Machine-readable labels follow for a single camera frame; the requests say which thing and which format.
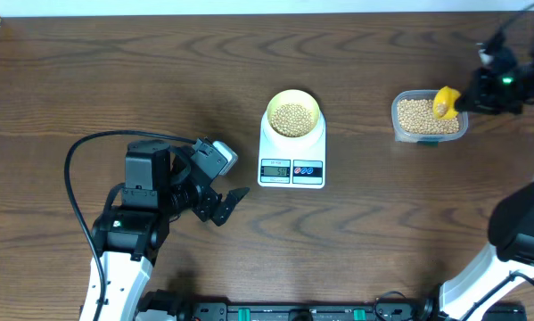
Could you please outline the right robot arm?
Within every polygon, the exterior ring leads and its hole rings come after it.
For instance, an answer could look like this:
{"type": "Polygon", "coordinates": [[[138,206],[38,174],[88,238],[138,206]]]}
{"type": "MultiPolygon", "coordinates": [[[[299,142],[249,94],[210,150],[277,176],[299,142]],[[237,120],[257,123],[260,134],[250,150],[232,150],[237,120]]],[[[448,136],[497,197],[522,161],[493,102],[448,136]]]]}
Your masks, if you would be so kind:
{"type": "MultiPolygon", "coordinates": [[[[459,112],[519,115],[534,104],[534,40],[531,61],[519,64],[505,47],[505,25],[482,44],[482,65],[453,102],[459,112]]],[[[504,198],[489,220],[488,242],[467,267],[438,289],[423,308],[424,320],[480,320],[512,289],[534,284],[534,179],[504,198]]]]}

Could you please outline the yellow measuring scoop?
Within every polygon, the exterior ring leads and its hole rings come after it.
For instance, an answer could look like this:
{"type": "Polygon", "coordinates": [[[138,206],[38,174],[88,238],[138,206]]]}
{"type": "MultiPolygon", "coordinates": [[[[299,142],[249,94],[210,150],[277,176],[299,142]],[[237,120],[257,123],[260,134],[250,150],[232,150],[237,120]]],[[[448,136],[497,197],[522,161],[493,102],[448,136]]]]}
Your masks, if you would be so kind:
{"type": "Polygon", "coordinates": [[[436,119],[449,120],[458,115],[456,100],[460,92],[449,86],[442,87],[433,99],[432,112],[436,119]]]}

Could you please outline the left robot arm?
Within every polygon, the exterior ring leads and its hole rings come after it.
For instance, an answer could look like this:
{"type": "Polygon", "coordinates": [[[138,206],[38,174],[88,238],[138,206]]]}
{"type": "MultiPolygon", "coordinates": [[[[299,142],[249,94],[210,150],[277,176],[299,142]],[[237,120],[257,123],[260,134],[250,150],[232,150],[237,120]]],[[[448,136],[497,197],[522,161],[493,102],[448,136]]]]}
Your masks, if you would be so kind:
{"type": "Polygon", "coordinates": [[[222,226],[249,192],[242,187],[222,195],[211,187],[236,161],[236,153],[226,144],[207,139],[182,147],[161,140],[128,145],[125,181],[111,189],[93,225],[92,240],[99,257],[91,262],[80,319],[194,318],[190,301],[144,288],[174,218],[191,210],[201,221],[222,226]]]}

